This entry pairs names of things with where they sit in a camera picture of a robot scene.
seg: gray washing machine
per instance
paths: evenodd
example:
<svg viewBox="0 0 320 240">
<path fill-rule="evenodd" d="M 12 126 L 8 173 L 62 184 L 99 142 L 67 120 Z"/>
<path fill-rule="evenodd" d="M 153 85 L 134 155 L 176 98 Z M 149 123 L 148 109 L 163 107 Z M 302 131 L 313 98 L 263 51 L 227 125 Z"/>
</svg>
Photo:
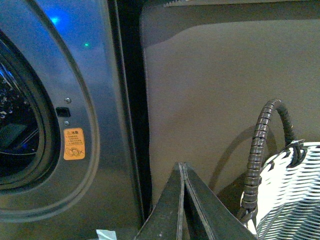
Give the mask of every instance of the gray washing machine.
<svg viewBox="0 0 320 240">
<path fill-rule="evenodd" d="M 130 239 L 144 214 L 115 6 L 0 9 L 0 239 Z"/>
</svg>

